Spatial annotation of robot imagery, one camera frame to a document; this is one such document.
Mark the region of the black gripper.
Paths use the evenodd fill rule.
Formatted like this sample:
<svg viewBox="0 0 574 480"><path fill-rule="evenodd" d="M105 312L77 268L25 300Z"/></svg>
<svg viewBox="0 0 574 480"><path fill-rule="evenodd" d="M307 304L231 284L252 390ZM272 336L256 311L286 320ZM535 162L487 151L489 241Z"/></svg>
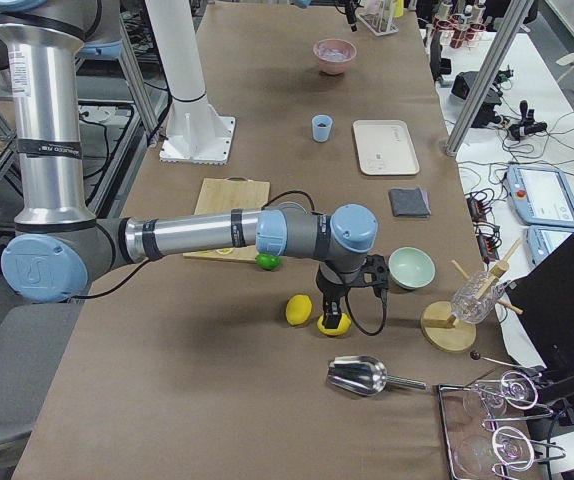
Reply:
<svg viewBox="0 0 574 480"><path fill-rule="evenodd" d="M341 298L351 287L360 286L360 271L344 273L334 269L334 265L320 262L316 274L316 286L323 298L322 329L336 330L342 320Z"/></svg>
<svg viewBox="0 0 574 480"><path fill-rule="evenodd" d="M357 20L354 14L356 13L356 10L358 9L359 6L360 2L357 0L342 1L342 7L344 14L346 15L347 24L352 32L357 31L357 24L356 24Z"/></svg>

